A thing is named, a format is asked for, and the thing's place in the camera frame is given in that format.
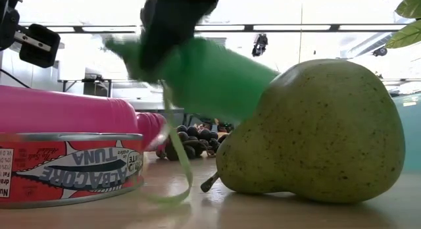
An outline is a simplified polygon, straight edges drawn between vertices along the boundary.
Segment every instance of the can lid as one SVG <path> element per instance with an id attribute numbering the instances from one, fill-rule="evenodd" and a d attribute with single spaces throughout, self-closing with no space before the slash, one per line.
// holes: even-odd
<path id="1" fill-rule="evenodd" d="M 24 141 L 116 141 L 142 140 L 141 134 L 100 134 L 100 133 L 23 133 Z"/>

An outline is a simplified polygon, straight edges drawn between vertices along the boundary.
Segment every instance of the pink bottle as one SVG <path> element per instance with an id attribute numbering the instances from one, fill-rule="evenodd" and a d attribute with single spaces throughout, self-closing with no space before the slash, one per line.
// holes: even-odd
<path id="1" fill-rule="evenodd" d="M 138 133 L 122 99 L 0 86 L 0 103 L 0 132 Z"/>
<path id="2" fill-rule="evenodd" d="M 161 128 L 166 124 L 166 119 L 157 113 L 137 113 L 138 133 L 143 135 L 143 144 L 148 146 L 151 141 L 158 135 Z M 165 144 L 158 146 L 150 151 L 162 151 Z"/>

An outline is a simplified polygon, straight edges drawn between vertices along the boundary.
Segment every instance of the pear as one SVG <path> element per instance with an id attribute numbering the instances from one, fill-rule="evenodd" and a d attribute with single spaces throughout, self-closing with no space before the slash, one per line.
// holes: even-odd
<path id="1" fill-rule="evenodd" d="M 222 142 L 216 165 L 239 193 L 357 203 L 387 191 L 404 158 L 401 119 L 381 80 L 361 65 L 320 59 L 270 83 L 253 116 Z"/>

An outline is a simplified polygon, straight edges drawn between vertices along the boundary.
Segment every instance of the table surface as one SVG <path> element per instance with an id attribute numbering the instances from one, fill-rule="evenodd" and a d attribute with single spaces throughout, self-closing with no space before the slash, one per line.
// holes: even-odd
<path id="1" fill-rule="evenodd" d="M 147 184 L 117 197 L 44 209 L 0 210 L 0 228 L 421 228 L 421 174 L 403 174 L 385 194 L 359 205 L 323 205 L 289 193 L 251 197 L 232 193 L 220 181 L 208 193 L 200 184 L 216 167 L 214 158 L 191 162 L 194 187 L 180 206 L 162 209 L 142 192 L 174 195 L 187 188 L 178 162 L 147 153 Z"/>

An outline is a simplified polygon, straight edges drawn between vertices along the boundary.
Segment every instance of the green leaf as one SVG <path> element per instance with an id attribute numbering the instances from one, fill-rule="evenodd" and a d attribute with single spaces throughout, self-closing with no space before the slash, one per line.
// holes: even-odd
<path id="1" fill-rule="evenodd" d="M 386 43 L 386 48 L 401 48 L 421 41 L 421 20 L 406 25 Z"/>
<path id="2" fill-rule="evenodd" d="M 421 18 L 421 0 L 403 0 L 396 13 L 404 18 Z"/>

